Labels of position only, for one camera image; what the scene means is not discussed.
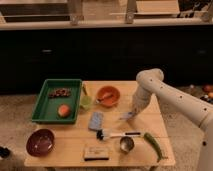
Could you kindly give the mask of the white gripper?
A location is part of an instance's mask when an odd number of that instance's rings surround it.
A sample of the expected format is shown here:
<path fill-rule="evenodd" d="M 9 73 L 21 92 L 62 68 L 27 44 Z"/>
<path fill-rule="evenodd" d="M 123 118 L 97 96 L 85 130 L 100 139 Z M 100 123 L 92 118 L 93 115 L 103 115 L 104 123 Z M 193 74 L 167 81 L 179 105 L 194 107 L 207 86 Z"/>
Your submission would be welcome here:
<path fill-rule="evenodd" d="M 138 87 L 132 97 L 133 114 L 137 115 L 143 111 L 149 105 L 150 100 L 151 93 L 142 87 Z"/>

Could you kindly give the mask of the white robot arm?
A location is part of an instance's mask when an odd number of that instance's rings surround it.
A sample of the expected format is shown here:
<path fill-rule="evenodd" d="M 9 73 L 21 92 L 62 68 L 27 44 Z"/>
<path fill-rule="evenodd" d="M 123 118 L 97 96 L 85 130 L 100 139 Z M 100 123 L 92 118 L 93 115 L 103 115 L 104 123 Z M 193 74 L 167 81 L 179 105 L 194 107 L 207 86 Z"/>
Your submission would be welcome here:
<path fill-rule="evenodd" d="M 196 171 L 213 171 L 213 105 L 163 82 L 164 73 L 154 68 L 136 75 L 138 87 L 133 94 L 132 111 L 137 115 L 150 103 L 152 94 L 173 105 L 204 132 Z"/>

